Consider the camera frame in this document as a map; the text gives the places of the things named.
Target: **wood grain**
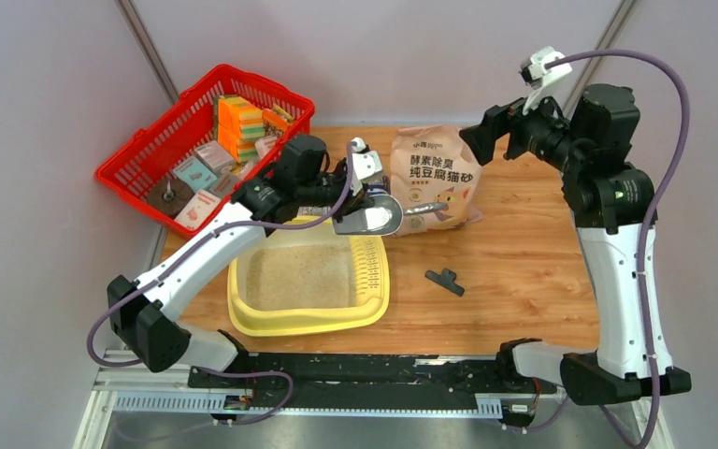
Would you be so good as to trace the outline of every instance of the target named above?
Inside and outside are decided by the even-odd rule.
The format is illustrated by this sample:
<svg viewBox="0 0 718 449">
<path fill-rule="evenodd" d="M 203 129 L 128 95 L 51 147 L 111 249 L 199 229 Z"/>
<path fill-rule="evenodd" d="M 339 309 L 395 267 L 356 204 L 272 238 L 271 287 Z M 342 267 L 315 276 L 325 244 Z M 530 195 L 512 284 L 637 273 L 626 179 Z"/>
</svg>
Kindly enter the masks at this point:
<svg viewBox="0 0 718 449">
<path fill-rule="evenodd" d="M 388 167 L 394 127 L 313 128 L 332 159 L 361 136 Z M 392 294 L 374 325 L 299 337 L 252 338 L 238 332 L 227 310 L 227 272 L 186 309 L 182 320 L 223 329 L 250 351 L 368 354 L 495 354 L 522 337 L 595 347 L 598 316 L 557 172 L 534 156 L 505 161 L 504 147 L 482 174 L 474 204 L 482 221 L 459 230 L 385 238 Z M 183 243 L 170 235 L 164 258 Z M 424 274 L 450 268 L 466 288 L 457 297 Z"/>
</svg>

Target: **robotic arm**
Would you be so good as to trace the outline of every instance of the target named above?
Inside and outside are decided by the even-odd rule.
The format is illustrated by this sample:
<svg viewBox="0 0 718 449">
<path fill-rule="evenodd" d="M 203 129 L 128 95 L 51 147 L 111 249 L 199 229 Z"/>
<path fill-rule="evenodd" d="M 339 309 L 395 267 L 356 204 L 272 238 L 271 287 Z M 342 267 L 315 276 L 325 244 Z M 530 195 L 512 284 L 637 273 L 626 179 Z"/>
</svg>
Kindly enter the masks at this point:
<svg viewBox="0 0 718 449">
<path fill-rule="evenodd" d="M 688 372 L 673 365 L 659 320 L 653 276 L 654 223 L 644 223 L 654 196 L 647 174 L 625 161 L 639 121 L 626 87 L 594 84 L 568 120 L 551 92 L 570 72 L 547 68 L 562 53 L 547 47 L 522 65 L 536 89 L 527 98 L 485 111 L 480 124 L 461 131 L 478 161 L 494 157 L 497 139 L 510 134 L 505 159 L 525 152 L 562 174 L 585 264 L 596 294 L 601 328 L 597 350 L 553 346 L 535 339 L 505 343 L 497 354 L 503 375 L 535 377 L 562 385 L 579 405 L 603 405 L 650 396 L 652 377 L 645 335 L 653 337 L 661 394 L 689 391 Z M 645 272 L 638 272 L 638 236 L 648 228 Z M 650 323 L 643 318 L 638 277 L 647 283 Z"/>
<path fill-rule="evenodd" d="M 349 147 L 352 170 L 342 160 L 334 171 L 323 172 L 323 159 L 328 157 L 325 144 L 312 136 L 292 138 L 278 162 L 241 184 L 214 219 L 164 263 L 135 282 L 119 276 L 109 284 L 109 307 L 134 295 L 110 315 L 111 328 L 150 371 L 163 371 L 175 363 L 218 371 L 230 365 L 237 350 L 229 336 L 178 319 L 214 276 L 274 229 L 286 228 L 284 223 L 296 216 L 299 207 L 332 206 L 343 196 L 332 215 L 336 233 L 386 235 L 397 230 L 403 219 L 397 201 L 366 194 L 366 182 L 383 172 L 378 154 L 361 139 Z"/>
</svg>

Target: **yellow litter box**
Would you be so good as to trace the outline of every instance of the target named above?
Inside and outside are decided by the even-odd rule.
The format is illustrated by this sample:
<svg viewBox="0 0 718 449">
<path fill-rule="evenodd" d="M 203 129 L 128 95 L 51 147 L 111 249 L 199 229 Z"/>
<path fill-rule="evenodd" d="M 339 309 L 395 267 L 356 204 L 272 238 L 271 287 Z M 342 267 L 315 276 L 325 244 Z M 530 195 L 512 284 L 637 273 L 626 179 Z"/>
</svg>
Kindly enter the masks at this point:
<svg viewBox="0 0 718 449">
<path fill-rule="evenodd" d="M 302 224 L 316 218 L 296 217 L 291 223 Z M 255 289 L 254 292 L 258 291 L 256 286 L 247 287 L 252 258 L 263 250 L 309 245 L 323 245 L 319 246 L 320 248 L 328 247 L 326 245 L 341 245 L 346 252 L 350 248 L 344 264 L 348 273 L 346 276 L 350 276 L 347 286 L 344 287 L 348 289 L 346 305 L 339 308 L 267 311 L 251 307 L 248 304 L 250 301 L 247 300 L 248 288 Z M 319 264 L 320 268 L 326 268 L 323 263 L 323 260 L 296 263 L 295 266 L 289 266 L 289 270 L 284 270 L 283 279 L 296 278 L 291 275 L 303 273 L 304 270 L 319 269 Z M 309 229 L 275 231 L 263 243 L 241 254 L 230 264 L 227 292 L 230 320 L 239 331 L 253 337 L 315 334 L 367 326 L 378 321 L 389 306 L 389 281 L 389 265 L 380 237 L 337 236 L 331 220 Z M 294 281 L 285 285 L 290 289 L 296 288 Z"/>
</svg>

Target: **cat illustration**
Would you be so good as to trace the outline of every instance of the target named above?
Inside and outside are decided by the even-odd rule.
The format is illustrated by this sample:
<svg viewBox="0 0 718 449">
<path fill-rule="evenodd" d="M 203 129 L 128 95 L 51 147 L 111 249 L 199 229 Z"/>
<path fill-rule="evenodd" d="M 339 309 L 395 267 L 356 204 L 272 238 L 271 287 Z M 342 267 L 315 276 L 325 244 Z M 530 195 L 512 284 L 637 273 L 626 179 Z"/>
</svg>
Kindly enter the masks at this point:
<svg viewBox="0 0 718 449">
<path fill-rule="evenodd" d="M 434 212 L 437 222 L 428 226 L 428 229 L 448 229 L 454 226 L 461 226 L 469 218 L 469 196 L 470 188 L 462 192 L 455 192 L 451 187 L 436 195 L 436 202 L 447 203 L 447 209 Z"/>
</svg>

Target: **black clip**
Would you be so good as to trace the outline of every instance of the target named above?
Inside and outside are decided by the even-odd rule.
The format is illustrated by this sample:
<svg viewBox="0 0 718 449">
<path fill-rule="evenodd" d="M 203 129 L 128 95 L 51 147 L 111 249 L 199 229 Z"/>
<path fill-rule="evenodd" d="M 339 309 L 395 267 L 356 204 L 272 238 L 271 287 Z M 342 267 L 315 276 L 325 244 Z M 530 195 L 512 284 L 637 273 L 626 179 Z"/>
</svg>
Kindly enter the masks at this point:
<svg viewBox="0 0 718 449">
<path fill-rule="evenodd" d="M 459 297 L 462 297 L 464 295 L 464 287 L 455 283 L 455 278 L 457 276 L 458 275 L 449 268 L 443 269 L 441 274 L 437 274 L 430 269 L 425 272 L 426 278 L 450 290 Z"/>
</svg>

